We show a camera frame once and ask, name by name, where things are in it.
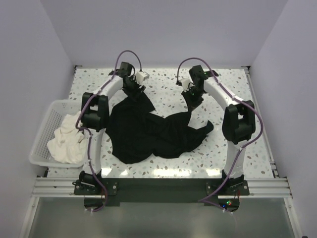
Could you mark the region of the black t shirt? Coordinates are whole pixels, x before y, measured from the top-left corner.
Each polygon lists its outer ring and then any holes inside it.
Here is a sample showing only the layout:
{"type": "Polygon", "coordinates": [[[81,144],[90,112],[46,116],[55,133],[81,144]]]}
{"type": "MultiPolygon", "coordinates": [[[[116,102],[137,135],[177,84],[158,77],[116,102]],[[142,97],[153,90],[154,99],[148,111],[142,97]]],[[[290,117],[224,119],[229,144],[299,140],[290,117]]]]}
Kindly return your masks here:
{"type": "Polygon", "coordinates": [[[190,127],[191,112],[163,118],[153,114],[154,110],[145,93],[137,100],[125,98],[112,108],[106,134],[112,142],[112,154],[121,162],[135,164],[151,155],[178,158],[199,147],[214,129],[210,121],[198,129],[190,127]]]}

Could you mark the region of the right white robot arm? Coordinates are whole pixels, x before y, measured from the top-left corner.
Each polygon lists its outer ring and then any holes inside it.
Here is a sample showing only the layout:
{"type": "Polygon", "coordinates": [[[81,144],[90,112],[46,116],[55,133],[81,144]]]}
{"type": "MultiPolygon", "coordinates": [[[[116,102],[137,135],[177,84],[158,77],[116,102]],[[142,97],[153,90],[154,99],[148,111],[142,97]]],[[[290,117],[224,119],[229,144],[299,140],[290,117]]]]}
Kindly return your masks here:
{"type": "Polygon", "coordinates": [[[236,96],[214,74],[213,70],[204,71],[201,65],[189,70],[190,78],[177,79],[182,86],[182,96],[189,111],[196,109],[202,102],[203,94],[212,96],[224,111],[222,133],[227,140],[227,157],[221,171],[222,182],[212,195],[222,190],[233,194],[244,181],[243,164],[245,150],[256,131],[256,111],[252,101],[244,101],[236,96]]]}

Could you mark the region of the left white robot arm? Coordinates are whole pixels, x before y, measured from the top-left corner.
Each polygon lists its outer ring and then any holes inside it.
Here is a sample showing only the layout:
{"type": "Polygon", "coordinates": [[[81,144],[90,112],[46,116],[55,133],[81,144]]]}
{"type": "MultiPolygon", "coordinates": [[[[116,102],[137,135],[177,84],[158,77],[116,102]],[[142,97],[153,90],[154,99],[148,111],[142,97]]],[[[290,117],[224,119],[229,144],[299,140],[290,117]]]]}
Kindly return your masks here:
{"type": "Polygon", "coordinates": [[[118,69],[110,72],[102,86],[94,92],[83,94],[81,112],[75,126],[87,139],[87,149],[83,171],[75,184],[76,190],[107,196],[107,188],[101,181],[101,146],[110,118],[109,100],[119,90],[123,90],[131,99],[137,99],[145,90],[143,81],[148,78],[149,74],[142,69],[136,71],[132,64],[122,62],[118,69]]]}

